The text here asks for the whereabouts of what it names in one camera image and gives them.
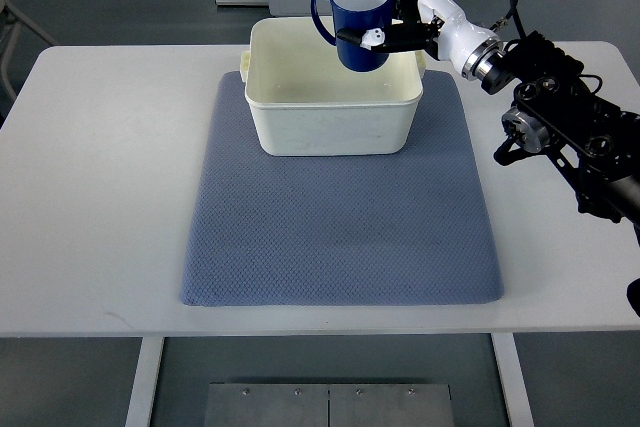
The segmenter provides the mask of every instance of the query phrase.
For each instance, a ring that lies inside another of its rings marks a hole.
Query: gray textured mat
[[[180,293],[187,305],[419,305],[503,292],[453,79],[427,72],[396,154],[273,157],[244,84],[214,108]]]

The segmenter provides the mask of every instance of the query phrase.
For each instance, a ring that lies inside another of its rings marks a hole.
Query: chair leg
[[[59,45],[59,43],[47,34],[38,24],[36,24],[33,20],[27,17],[24,13],[22,13],[11,0],[4,0],[5,8],[13,14],[15,18],[17,18],[20,22],[22,22],[27,28],[33,31],[38,37],[44,40],[49,45]]]
[[[0,55],[0,83],[2,83],[2,88],[12,102],[15,102],[17,95],[16,91],[13,90],[13,87],[11,86],[11,82],[9,82],[9,62],[11,61],[11,56],[16,48],[16,44],[18,43],[21,28],[22,24],[19,21],[16,21],[16,23],[11,27],[4,51],[2,52],[2,55]]]

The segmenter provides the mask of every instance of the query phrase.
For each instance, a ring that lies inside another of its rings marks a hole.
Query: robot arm
[[[633,224],[640,242],[640,115],[598,97],[584,83],[582,62],[542,35],[524,34],[503,47],[492,30],[471,24],[452,0],[396,0],[402,23],[373,31],[341,29],[336,36],[380,52],[424,49],[449,60],[458,74],[478,79],[489,94],[514,79],[511,108],[502,116],[507,140],[494,154],[501,165],[545,155],[575,191],[578,211]],[[563,155],[571,148],[577,165]],[[640,315],[640,279],[627,297]]]

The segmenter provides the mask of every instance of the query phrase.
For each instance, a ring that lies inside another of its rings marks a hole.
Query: white plastic bin
[[[240,70],[260,145],[286,156],[397,152],[422,96],[421,59],[391,54],[373,72],[352,72],[311,18],[258,22]]]

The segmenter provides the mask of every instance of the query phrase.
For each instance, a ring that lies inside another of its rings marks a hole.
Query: blue mug
[[[369,72],[385,63],[389,54],[371,50],[336,39],[320,21],[316,2],[311,0],[311,17],[318,32],[338,49],[340,62],[350,70]],[[342,28],[369,30],[391,24],[394,0],[328,0],[331,3],[333,27],[337,32]]]

